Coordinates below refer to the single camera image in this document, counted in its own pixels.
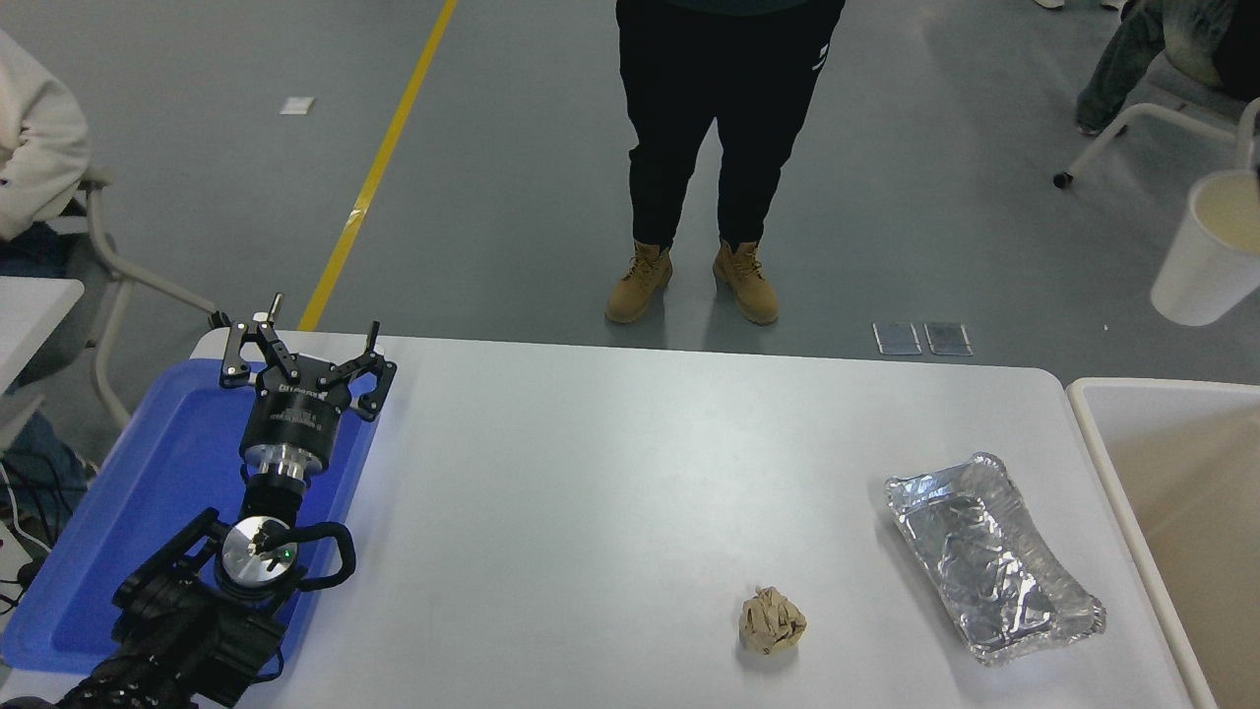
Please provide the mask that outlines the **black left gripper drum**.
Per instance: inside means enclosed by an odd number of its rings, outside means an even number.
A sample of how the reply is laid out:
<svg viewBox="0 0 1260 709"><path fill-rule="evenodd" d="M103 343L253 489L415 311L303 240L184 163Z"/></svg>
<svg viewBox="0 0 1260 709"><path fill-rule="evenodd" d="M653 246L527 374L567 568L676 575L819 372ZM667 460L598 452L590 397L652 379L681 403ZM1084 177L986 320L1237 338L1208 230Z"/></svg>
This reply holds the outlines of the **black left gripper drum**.
<svg viewBox="0 0 1260 709"><path fill-rule="evenodd" d="M341 414L350 408L346 383L331 390L294 387L287 382L256 382L256 399L244 434L239 440L239 458L260 463L265 450L301 450L312 463L329 463L341 426Z"/></svg>

